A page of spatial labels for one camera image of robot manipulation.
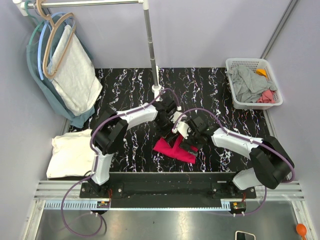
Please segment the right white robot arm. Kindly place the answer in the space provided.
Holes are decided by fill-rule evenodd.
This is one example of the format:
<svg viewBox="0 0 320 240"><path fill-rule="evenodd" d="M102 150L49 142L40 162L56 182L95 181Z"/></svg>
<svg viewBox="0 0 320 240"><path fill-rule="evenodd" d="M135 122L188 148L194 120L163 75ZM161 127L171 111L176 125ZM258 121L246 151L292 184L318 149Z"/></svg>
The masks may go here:
<svg viewBox="0 0 320 240"><path fill-rule="evenodd" d="M250 138L217 125L208 125L200 117L180 121L177 132L182 135L180 148L196 155L197 149L213 144L244 156L251 161L252 167L241 170L232 179L239 190L265 186L275 189L284 182L295 168L291 158L280 142L273 136Z"/></svg>

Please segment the pink red t shirt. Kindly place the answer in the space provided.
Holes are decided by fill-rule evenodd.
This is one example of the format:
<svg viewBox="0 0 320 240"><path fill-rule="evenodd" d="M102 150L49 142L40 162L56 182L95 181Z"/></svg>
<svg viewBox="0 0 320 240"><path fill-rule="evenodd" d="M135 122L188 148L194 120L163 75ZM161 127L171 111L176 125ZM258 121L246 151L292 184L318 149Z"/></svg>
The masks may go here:
<svg viewBox="0 0 320 240"><path fill-rule="evenodd" d="M177 159L185 163L195 164L196 156L180 147L182 141L183 136L179 135L177 139L173 142L173 145L171 146L169 143L166 142L164 138L161 137L156 142L155 146L153 147L153 150L158 153L164 154L165 156L170 157L172 159Z"/></svg>

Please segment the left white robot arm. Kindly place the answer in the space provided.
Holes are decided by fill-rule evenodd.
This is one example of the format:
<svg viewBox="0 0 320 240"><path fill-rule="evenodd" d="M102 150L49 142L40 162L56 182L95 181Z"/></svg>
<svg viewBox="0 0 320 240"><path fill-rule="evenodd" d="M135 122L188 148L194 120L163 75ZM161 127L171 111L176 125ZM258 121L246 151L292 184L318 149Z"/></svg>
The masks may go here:
<svg viewBox="0 0 320 240"><path fill-rule="evenodd" d="M174 100L166 98L125 111L105 111L91 132L90 147L96 155L91 181L98 186L109 181L114 153L122 146L127 131L133 127L154 122L160 139L172 147L178 137L172 128L181 110Z"/></svg>

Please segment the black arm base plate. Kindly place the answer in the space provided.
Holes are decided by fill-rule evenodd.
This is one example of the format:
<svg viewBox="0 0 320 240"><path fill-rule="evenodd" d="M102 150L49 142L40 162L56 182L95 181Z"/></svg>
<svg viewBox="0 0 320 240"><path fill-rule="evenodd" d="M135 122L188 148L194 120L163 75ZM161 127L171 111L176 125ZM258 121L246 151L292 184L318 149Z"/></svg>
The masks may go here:
<svg viewBox="0 0 320 240"><path fill-rule="evenodd" d="M257 197L253 187L237 189L234 173L110 173L98 186L91 180L80 188L80 198L111 198L120 209L219 208L222 199L250 200Z"/></svg>

